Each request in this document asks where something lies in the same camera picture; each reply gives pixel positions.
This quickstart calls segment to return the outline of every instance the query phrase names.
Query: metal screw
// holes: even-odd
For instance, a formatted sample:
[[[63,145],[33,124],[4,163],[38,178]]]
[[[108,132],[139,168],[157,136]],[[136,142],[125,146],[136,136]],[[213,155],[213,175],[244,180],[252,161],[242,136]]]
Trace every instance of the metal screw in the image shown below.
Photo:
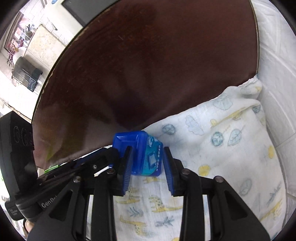
[[[215,181],[218,183],[222,183],[222,182],[224,182],[224,178],[221,176],[215,176]]]
[[[190,173],[190,170],[187,168],[182,169],[182,174],[188,175]]]
[[[115,172],[115,170],[113,168],[109,168],[107,171],[107,174],[113,174]]]
[[[80,181],[81,181],[81,177],[79,176],[73,177],[73,182],[79,183]]]

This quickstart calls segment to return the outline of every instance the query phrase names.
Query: blue plastic box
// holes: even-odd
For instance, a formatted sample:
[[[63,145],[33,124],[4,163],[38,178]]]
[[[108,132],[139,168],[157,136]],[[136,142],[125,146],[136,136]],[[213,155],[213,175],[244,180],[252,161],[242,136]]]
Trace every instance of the blue plastic box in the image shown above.
[[[113,139],[113,147],[123,157],[127,146],[134,149],[132,175],[156,177],[161,173],[163,144],[145,131],[117,133]]]

